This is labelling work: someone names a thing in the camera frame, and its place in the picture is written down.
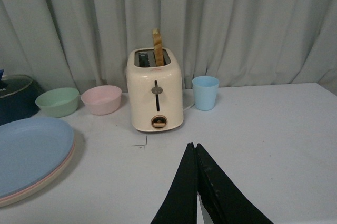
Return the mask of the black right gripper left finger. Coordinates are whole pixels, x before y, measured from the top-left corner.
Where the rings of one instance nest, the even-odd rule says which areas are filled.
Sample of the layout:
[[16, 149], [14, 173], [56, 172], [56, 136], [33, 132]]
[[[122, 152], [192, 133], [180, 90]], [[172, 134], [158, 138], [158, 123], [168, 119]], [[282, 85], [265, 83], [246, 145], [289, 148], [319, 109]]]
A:
[[152, 223], [197, 223], [197, 174], [195, 148], [189, 143]]

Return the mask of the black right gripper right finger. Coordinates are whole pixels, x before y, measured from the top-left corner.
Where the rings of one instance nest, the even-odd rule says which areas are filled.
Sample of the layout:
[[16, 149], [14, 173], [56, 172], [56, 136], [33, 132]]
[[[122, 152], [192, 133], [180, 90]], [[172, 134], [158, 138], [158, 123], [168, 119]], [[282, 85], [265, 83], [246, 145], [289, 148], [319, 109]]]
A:
[[197, 144], [198, 192], [213, 223], [271, 223], [227, 176], [206, 149]]

